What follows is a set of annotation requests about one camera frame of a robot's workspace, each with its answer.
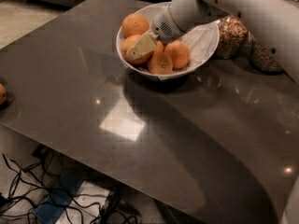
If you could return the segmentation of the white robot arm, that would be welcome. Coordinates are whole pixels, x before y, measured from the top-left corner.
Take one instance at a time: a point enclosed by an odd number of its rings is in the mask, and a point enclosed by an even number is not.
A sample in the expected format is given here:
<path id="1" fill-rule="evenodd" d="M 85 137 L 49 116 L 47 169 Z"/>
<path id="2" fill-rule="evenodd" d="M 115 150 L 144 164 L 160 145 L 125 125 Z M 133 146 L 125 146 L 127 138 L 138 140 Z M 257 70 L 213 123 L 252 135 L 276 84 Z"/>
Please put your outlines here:
<path id="1" fill-rule="evenodd" d="M 299 7 L 285 0 L 172 0 L 154 16 L 151 31 L 127 51 L 136 60 L 154 50 L 158 40 L 172 42 L 197 25 L 227 15 L 239 18 L 250 33 L 299 81 Z"/>

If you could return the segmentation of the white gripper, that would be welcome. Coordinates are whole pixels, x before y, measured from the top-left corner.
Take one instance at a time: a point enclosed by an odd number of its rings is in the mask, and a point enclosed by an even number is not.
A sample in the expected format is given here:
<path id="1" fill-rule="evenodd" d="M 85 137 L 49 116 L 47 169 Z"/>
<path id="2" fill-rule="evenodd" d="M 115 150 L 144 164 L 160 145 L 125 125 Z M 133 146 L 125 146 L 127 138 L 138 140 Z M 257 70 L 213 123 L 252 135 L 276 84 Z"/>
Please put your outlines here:
<path id="1" fill-rule="evenodd" d="M 127 57 L 135 61 L 156 50 L 158 36 L 164 43 L 170 43 L 186 34 L 184 12 L 174 3 L 163 6 L 154 16 L 151 29 L 126 51 Z"/>

